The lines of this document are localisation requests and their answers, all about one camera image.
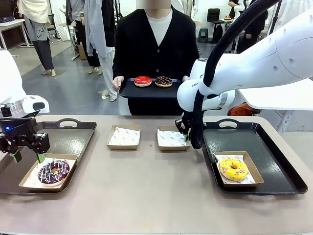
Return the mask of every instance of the black office chair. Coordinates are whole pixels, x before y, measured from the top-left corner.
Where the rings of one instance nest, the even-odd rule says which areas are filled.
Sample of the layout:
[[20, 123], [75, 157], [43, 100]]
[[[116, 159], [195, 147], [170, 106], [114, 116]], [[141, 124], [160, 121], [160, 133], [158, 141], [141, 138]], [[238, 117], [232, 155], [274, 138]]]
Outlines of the black office chair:
[[[215, 35], [215, 29], [217, 28], [218, 25], [221, 25], [225, 23], [225, 21], [220, 20], [220, 9], [219, 8], [210, 8], [207, 11], [207, 19], [209, 23], [214, 24], [214, 30], [213, 30], [213, 35]], [[208, 41], [208, 43], [215, 44], [217, 43], [214, 38]]]
[[50, 20], [50, 23], [51, 23], [51, 25], [47, 28], [49, 34], [50, 34], [52, 31], [54, 31], [54, 36], [55, 36], [55, 38], [56, 38], [56, 39], [61, 39], [61, 38], [59, 37], [58, 31], [57, 31], [57, 29], [56, 29], [56, 27], [55, 27], [54, 14], [48, 15], [48, 17], [49, 17], [49, 20]]

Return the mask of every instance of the black tray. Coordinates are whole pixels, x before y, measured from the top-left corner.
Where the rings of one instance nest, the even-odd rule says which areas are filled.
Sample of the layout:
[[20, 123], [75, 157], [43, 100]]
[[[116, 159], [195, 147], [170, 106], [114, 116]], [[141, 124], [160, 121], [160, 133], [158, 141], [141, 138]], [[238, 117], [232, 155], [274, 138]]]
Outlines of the black tray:
[[155, 84], [155, 79], [152, 79], [152, 84], [148, 87], [137, 87], [134, 84], [134, 78], [127, 79], [122, 83], [119, 95], [125, 98], [175, 98], [177, 99], [177, 90], [181, 85], [180, 80], [172, 79], [171, 87], [162, 88]]
[[[221, 127], [223, 122], [233, 122], [237, 127]], [[219, 122], [207, 122], [206, 125], [202, 149], [207, 167], [213, 169], [216, 183], [222, 191], [257, 195], [307, 192], [308, 186], [260, 124], [224, 119]], [[256, 187], [224, 187], [213, 156], [214, 152], [222, 151], [248, 152], [264, 183]]]
[[[71, 121], [77, 124], [73, 126], [60, 126], [62, 122]], [[94, 133], [97, 126], [96, 122], [80, 122], [75, 119], [66, 118], [56, 122], [39, 122], [37, 125], [38, 133], [48, 133], [50, 141], [50, 149], [48, 153], [54, 154], [70, 154], [78, 156], [76, 165], [74, 165], [70, 177], [66, 181], [64, 191], [70, 184], [71, 179], [75, 173], [77, 166], [79, 165], [87, 145]], [[2, 194], [18, 194], [18, 195], [29, 195], [29, 194], [55, 194], [59, 192], [43, 192], [31, 190], [23, 187], [19, 187], [19, 183], [37, 161], [35, 153], [29, 148], [20, 148], [22, 160], [16, 164], [13, 158], [8, 154], [0, 161], [0, 193]]]

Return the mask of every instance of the purple frosted donut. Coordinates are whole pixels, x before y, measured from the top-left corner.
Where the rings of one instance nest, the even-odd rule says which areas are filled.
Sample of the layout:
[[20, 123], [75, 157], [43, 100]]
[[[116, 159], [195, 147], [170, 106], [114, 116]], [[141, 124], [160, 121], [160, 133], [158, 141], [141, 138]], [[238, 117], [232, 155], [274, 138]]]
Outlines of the purple frosted donut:
[[51, 185], [65, 179], [69, 173], [69, 165], [64, 160], [57, 160], [46, 164], [38, 172], [41, 183]]

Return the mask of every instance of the red frosted donut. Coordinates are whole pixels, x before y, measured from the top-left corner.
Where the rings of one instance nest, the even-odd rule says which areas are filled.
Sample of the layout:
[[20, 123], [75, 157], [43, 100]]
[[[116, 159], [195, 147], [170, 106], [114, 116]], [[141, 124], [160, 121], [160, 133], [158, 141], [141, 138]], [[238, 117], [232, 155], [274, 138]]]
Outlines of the red frosted donut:
[[134, 83], [138, 87], [148, 87], [151, 85], [152, 79], [149, 77], [140, 76], [140, 77], [135, 78]]

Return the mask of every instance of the person holding tray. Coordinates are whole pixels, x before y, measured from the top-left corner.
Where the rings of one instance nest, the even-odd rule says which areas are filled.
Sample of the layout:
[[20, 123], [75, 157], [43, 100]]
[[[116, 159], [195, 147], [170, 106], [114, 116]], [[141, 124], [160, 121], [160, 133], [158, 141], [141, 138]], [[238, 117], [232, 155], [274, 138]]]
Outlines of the person holding tray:
[[[171, 0], [137, 0], [137, 10], [117, 25], [112, 86], [118, 91], [125, 79], [160, 76], [189, 79], [199, 58], [195, 23], [171, 6]], [[129, 98], [136, 116], [179, 116], [176, 98]]]

